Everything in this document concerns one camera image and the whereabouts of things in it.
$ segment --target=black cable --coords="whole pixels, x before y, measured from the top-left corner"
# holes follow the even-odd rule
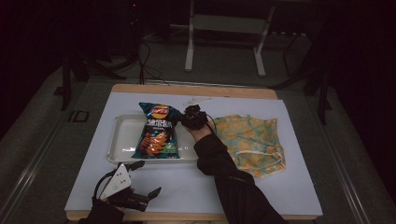
[[[144,85],[145,84],[145,74],[144,74],[145,66],[146,66],[147,60],[149,59],[149,55],[151,53],[151,49],[150,49],[149,45],[147,45],[143,41],[141,42],[141,44],[148,48],[148,55],[146,56],[145,61],[142,62],[142,59],[140,58],[140,56],[138,57],[138,60],[139,60],[139,63],[140,63],[139,81],[140,81],[140,84]]]

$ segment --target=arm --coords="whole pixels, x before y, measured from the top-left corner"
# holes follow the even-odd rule
[[[123,216],[120,208],[97,200],[88,217],[82,218],[78,224],[121,224]]]
[[[197,166],[215,177],[224,213],[231,224],[287,223],[269,204],[253,177],[236,168],[227,147],[210,131],[191,131],[199,157]]]

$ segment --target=potato chip bag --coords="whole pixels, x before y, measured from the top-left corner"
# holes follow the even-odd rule
[[[180,159],[175,127],[181,113],[170,105],[139,103],[146,116],[136,152],[138,159]]]

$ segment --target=plastic tray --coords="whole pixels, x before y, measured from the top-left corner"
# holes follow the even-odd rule
[[[143,159],[132,158],[139,141],[140,134],[146,123],[142,115],[120,115],[116,117],[116,127],[113,133],[110,150],[107,157],[110,161],[132,163]],[[186,129],[178,124],[175,128],[177,135],[177,149],[180,159],[145,159],[146,163],[176,163],[195,162],[198,156],[194,151],[194,140]]]

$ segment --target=white table leg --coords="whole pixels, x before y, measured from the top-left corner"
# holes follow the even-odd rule
[[[187,46],[186,72],[192,71],[192,60],[194,58],[194,0],[190,1],[190,25],[189,25],[189,45]]]
[[[256,60],[257,72],[259,77],[265,77],[264,64],[262,62],[262,46],[264,45],[265,37],[267,37],[268,29],[271,24],[271,19],[274,15],[275,6],[271,7],[268,18],[262,28],[262,38],[258,46],[253,48],[254,59]]]

